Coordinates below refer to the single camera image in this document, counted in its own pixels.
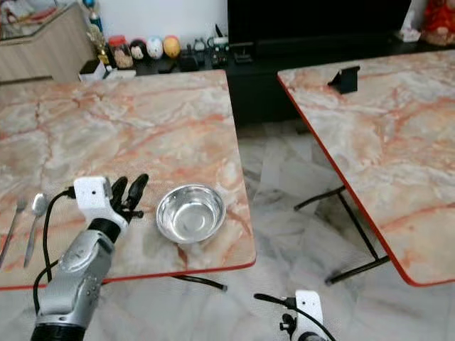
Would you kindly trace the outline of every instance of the black cable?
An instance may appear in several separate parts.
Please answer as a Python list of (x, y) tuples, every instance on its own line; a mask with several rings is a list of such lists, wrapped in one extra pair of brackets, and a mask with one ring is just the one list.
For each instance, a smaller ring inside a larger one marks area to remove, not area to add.
[(50, 212), (52, 211), (52, 207), (54, 206), (55, 202), (59, 197), (67, 195), (69, 197), (75, 197), (74, 188), (68, 188), (61, 193), (58, 193), (52, 200), (49, 202), (48, 210), (45, 213), (45, 220), (44, 220), (44, 228), (43, 228), (43, 253), (44, 253), (44, 264), (45, 264), (45, 272), (48, 276), (48, 282), (52, 280), (52, 271), (50, 270), (50, 260), (49, 260), (49, 251), (48, 251), (48, 228), (49, 228), (49, 219), (50, 219)]
[(331, 341), (336, 341), (336, 338), (333, 337), (333, 335), (327, 330), (327, 328), (325, 328), (322, 324), (320, 324), (320, 322), (315, 319), (313, 316), (305, 313), (304, 311), (298, 309), (296, 306), (295, 306), (295, 299), (293, 300), (294, 303), (291, 303), (289, 301), (289, 299), (286, 299), (286, 300), (280, 300), (279, 298), (275, 298), (273, 296), (269, 296), (269, 295), (265, 295), (263, 293), (256, 293), (254, 294), (254, 297), (257, 299), (257, 300), (261, 300), (261, 301), (267, 301), (267, 302), (271, 302), (271, 303), (276, 303), (276, 304), (280, 304), (280, 305), (284, 305), (286, 308), (290, 309), (290, 310), (293, 310), (299, 314), (302, 314), (303, 316), (305, 316), (306, 318), (308, 318), (312, 323), (314, 323), (315, 325), (317, 325), (318, 327), (320, 327), (320, 329), (327, 335), (327, 337), (331, 340)]
[(54, 261), (52, 264), (50, 264), (49, 268), (44, 268), (42, 272), (40, 272), (36, 279), (35, 283), (33, 283), (33, 304), (35, 306), (35, 313), (38, 314), (38, 311), (40, 310), (40, 303), (38, 302), (38, 285), (40, 283), (40, 280), (43, 278), (44, 274), (48, 271), (51, 270), (55, 265), (58, 264), (58, 261)]
[(172, 277), (176, 278), (176, 279), (181, 279), (182, 281), (205, 284), (207, 286), (212, 286), (213, 288), (220, 289), (221, 291), (228, 291), (228, 286), (215, 282), (215, 281), (211, 281), (210, 279), (194, 277), (194, 276), (172, 276)]

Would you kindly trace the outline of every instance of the metal spoon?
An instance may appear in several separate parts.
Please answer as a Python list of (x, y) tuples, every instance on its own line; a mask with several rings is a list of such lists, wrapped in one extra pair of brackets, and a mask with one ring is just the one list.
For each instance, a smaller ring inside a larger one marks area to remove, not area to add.
[(17, 216), (26, 209), (26, 206), (27, 206), (27, 200), (23, 197), (20, 197), (17, 200), (16, 212), (14, 213), (13, 221), (11, 222), (11, 227), (9, 228), (8, 235), (6, 236), (5, 244), (3, 245), (3, 249), (1, 250), (0, 268), (1, 268), (1, 265), (3, 264), (3, 261), (5, 260), (6, 252), (8, 251), (8, 248), (9, 248), (9, 242), (13, 238), (13, 232), (14, 232), (14, 227), (16, 226)]
[(28, 263), (30, 262), (31, 256), (33, 254), (33, 249), (35, 248), (36, 221), (46, 213), (48, 205), (49, 202), (46, 194), (38, 193), (35, 195), (35, 199), (33, 200), (33, 204), (31, 206), (31, 210), (35, 215), (35, 219), (31, 225), (30, 237), (28, 238), (26, 250), (26, 258), (23, 260), (24, 268), (28, 266)]

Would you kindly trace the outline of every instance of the tile floor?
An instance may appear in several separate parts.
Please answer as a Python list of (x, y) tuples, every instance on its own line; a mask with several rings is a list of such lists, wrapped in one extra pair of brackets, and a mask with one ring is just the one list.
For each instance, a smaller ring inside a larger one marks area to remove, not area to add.
[[(278, 328), (285, 310), (252, 295), (309, 289), (319, 292), (324, 324), (338, 340), (455, 340), (454, 285), (410, 287), (392, 264), (324, 285), (332, 271), (370, 257), (337, 200), (292, 210), (341, 185), (311, 135), (296, 131), (304, 131), (299, 122), (238, 131), (257, 243), (255, 266), (208, 276), (229, 285), (227, 293), (173, 278), (111, 283), (102, 289), (85, 339), (288, 340)], [(33, 315), (31, 292), (0, 293), (1, 339), (28, 340)]]

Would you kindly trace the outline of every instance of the metal bowl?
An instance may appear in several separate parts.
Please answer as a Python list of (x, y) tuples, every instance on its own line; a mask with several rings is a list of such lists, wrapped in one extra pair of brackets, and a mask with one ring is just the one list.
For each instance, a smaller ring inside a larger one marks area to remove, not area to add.
[(185, 185), (167, 193), (156, 209), (160, 232), (179, 244), (200, 242), (212, 236), (225, 219), (223, 200), (205, 185)]

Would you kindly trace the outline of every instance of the marble table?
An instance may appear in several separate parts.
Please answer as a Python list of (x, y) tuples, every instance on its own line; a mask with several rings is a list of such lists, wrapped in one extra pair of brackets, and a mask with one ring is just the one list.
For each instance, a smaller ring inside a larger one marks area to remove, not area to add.
[[(356, 65), (357, 92), (327, 86)], [(403, 279), (455, 281), (455, 51), (278, 76)]]
[[(44, 267), (42, 231), (27, 269), (23, 258), (37, 192), (53, 196), (83, 175), (121, 175), (149, 183), (125, 238), (116, 243), (108, 279), (241, 269), (255, 262), (255, 242), (223, 71), (154, 75), (128, 81), (28, 83), (0, 87), (0, 233), (4, 243), (17, 198), (20, 216), (0, 288), (25, 288)], [(197, 244), (178, 245), (156, 228), (155, 210), (171, 189), (203, 183), (222, 196), (220, 230)], [(50, 219), (50, 260), (86, 223), (75, 201), (62, 198)]]

